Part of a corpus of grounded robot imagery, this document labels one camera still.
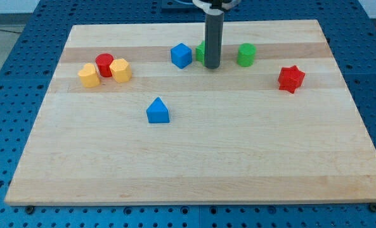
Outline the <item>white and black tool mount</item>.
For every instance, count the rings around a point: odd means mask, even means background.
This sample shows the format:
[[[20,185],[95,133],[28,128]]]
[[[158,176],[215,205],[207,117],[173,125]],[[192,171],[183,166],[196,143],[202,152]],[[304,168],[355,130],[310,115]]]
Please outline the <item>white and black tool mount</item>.
[[[240,4],[240,0],[192,0],[192,3],[203,11],[230,10]]]

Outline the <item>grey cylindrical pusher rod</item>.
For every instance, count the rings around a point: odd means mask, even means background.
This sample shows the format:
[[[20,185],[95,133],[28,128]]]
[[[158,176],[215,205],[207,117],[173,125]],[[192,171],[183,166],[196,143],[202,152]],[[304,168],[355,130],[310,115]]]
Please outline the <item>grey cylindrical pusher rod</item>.
[[[204,65],[216,69],[221,62],[224,13],[220,9],[209,8],[205,12],[205,55]]]

